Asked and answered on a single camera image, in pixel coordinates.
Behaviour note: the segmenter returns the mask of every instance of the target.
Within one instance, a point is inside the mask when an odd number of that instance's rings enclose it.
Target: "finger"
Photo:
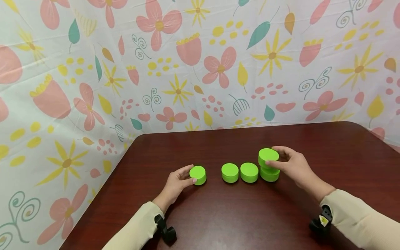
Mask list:
[[[181,180],[180,183],[182,185],[182,189],[187,188],[188,186],[193,185],[197,181],[196,178],[190,178],[187,180]]]

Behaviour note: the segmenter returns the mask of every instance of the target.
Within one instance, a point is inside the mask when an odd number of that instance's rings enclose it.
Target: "black device on wrist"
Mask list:
[[[176,231],[173,227],[167,228],[165,220],[160,214],[154,217],[157,229],[160,230],[163,241],[168,244],[176,240]]]
[[[319,236],[324,236],[329,233],[330,226],[332,225],[332,212],[328,205],[322,206],[322,213],[318,218],[312,219],[308,225],[310,230]]]

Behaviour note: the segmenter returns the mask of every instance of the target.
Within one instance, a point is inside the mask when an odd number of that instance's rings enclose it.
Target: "teal leaf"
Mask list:
[[[249,2],[249,0],[239,0],[239,6],[242,7],[245,4],[247,4]]]
[[[101,65],[100,65],[100,62],[99,62],[99,59],[97,58],[97,56],[94,56],[94,61],[96,62],[97,78],[100,81],[100,79],[103,75],[103,71],[101,70]]]
[[[78,24],[76,23],[76,19],[74,19],[74,21],[70,26],[70,30],[68,31],[68,38],[70,39],[70,42],[72,44],[76,44],[77,42],[79,42],[80,34],[79,34]]]
[[[274,117],[275,117],[275,112],[267,105],[264,111],[264,118],[270,122],[274,119]]]
[[[270,30],[270,27],[271,24],[268,21],[258,25],[257,28],[254,30],[253,34],[251,35],[249,46],[247,46],[247,49],[259,43],[267,35],[268,31]]]
[[[138,120],[131,118],[130,121],[132,122],[132,125],[135,129],[141,130],[143,128],[142,124]]]

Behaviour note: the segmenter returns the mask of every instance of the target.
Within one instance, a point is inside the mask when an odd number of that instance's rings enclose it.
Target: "pink flower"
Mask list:
[[[229,79],[224,73],[229,70],[236,61],[236,50],[233,47],[228,47],[221,57],[221,62],[213,56],[207,56],[204,59],[204,66],[210,73],[203,77],[204,84],[210,84],[219,76],[220,85],[222,88],[229,86]]]
[[[51,240],[64,225],[61,238],[65,240],[74,227],[74,220],[71,215],[80,208],[88,194],[88,185],[84,184],[76,192],[74,199],[70,202],[67,198],[56,200],[50,207],[50,217],[55,220],[48,228],[46,228],[37,240],[38,245],[43,245]]]
[[[88,0],[88,2],[96,8],[106,7],[107,24],[110,28],[114,28],[115,21],[111,7],[121,9],[126,5],[128,0]]]
[[[318,98],[317,103],[315,102],[307,102],[303,105],[303,109],[305,111],[313,111],[306,117],[306,121],[311,121],[321,113],[321,111],[331,112],[338,110],[339,108],[343,107],[346,102],[347,98],[337,99],[336,101],[332,101],[333,99],[333,92],[326,91],[322,93],[322,95]]]
[[[56,5],[54,4],[55,2],[65,8],[70,7],[70,3],[68,2],[68,0],[42,1],[42,4],[40,5],[40,16],[42,17],[44,25],[52,30],[58,28],[58,25],[60,24],[60,16],[58,15]]]
[[[159,121],[167,122],[167,124],[165,125],[165,128],[167,130],[171,130],[174,127],[174,122],[184,122],[184,121],[186,121],[188,116],[183,112],[177,113],[176,115],[174,115],[174,111],[170,107],[165,107],[164,115],[157,114],[156,118]]]
[[[104,125],[103,118],[96,111],[93,110],[92,88],[88,84],[83,82],[80,84],[79,90],[83,100],[80,98],[74,98],[74,105],[79,112],[87,115],[84,124],[85,129],[89,131],[94,128],[94,118],[96,118],[99,123]]]
[[[146,0],[146,13],[148,18],[138,16],[136,23],[144,32],[153,32],[151,37],[151,48],[158,51],[161,48],[161,32],[173,34],[182,25],[182,15],[178,10],[171,10],[164,18],[162,10],[157,0]]]

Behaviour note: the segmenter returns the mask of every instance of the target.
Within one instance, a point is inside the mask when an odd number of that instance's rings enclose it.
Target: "hand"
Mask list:
[[[333,186],[321,180],[310,168],[302,153],[283,146],[272,147],[287,162],[266,161],[273,168],[283,171],[296,184],[306,190],[318,202],[335,190]]]
[[[162,212],[166,213],[169,206],[172,205],[182,190],[193,185],[197,180],[189,177],[189,171],[193,168],[193,164],[185,166],[170,173],[161,193],[153,200]]]

